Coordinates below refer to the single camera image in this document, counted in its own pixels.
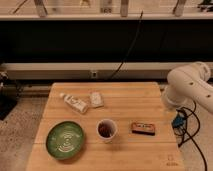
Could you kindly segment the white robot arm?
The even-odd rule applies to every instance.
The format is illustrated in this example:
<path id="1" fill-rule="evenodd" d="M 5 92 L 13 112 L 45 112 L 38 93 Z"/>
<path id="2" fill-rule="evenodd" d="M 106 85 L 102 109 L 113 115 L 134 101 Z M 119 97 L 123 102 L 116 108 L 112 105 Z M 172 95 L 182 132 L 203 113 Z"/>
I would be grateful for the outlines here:
<path id="1" fill-rule="evenodd" d="M 188 99 L 213 114 L 213 86 L 207 83 L 211 70 L 204 62 L 194 62 L 172 69 L 162 101 L 168 109 L 183 107 Z"/>

